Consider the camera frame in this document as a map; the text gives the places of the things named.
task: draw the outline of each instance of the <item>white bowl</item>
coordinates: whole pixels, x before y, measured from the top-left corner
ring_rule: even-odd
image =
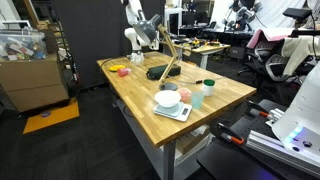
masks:
[[[158,92],[154,99],[157,101],[157,103],[162,107],[173,107],[176,104],[179,103],[181,99],[181,95],[177,91],[171,91],[171,90],[164,90]]]

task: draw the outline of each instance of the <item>kitchen scale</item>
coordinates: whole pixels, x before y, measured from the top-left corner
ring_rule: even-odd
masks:
[[[179,102],[177,105],[167,108],[160,106],[157,104],[153,108],[153,112],[162,116],[166,116],[168,118],[172,118],[178,121],[186,121],[191,112],[192,106],[189,104],[184,104],[183,102]]]

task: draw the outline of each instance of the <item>bottle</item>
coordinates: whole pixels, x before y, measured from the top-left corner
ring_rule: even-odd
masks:
[[[130,68],[120,68],[117,70],[118,76],[123,77],[129,74],[131,72]]]

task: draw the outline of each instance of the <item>black curtain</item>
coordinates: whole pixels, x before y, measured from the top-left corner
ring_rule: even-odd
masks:
[[[131,44],[124,35],[130,25],[120,0],[52,0],[61,21],[80,84],[103,83],[97,60],[126,56]],[[164,14],[165,0],[141,0],[147,19]]]

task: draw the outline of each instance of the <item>yellow floor marker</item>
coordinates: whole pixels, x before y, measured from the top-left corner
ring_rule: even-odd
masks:
[[[78,101],[71,99],[68,106],[48,110],[51,114],[41,117],[41,114],[29,117],[23,134],[42,129],[79,116]]]

